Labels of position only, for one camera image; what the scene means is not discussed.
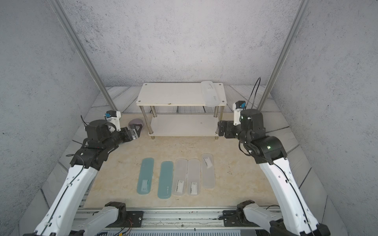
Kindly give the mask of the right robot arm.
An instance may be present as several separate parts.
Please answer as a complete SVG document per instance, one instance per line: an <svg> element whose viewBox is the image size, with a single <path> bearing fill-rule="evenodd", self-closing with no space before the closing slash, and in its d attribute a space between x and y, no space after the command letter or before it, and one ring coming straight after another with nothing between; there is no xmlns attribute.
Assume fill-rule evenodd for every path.
<svg viewBox="0 0 378 236"><path fill-rule="evenodd" d="M268 211L253 201L238 205L243 221L251 222L272 236L329 236L329 228L318 222L308 208L292 175L281 141L266 135L259 110L234 108L233 121L220 121L219 136L239 141L239 150L254 158L266 175L281 214Z"/></svg>

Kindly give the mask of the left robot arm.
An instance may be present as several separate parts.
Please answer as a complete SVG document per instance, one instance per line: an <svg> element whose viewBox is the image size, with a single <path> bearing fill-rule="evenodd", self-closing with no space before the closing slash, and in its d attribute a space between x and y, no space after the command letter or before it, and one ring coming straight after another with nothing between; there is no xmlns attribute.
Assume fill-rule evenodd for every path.
<svg viewBox="0 0 378 236"><path fill-rule="evenodd" d="M139 138L140 122L121 127L118 118L95 120L85 126L87 137L73 155L66 180L33 236L95 236L126 214L123 203L111 203L84 223L74 226L79 205L109 154L119 145Z"/></svg>

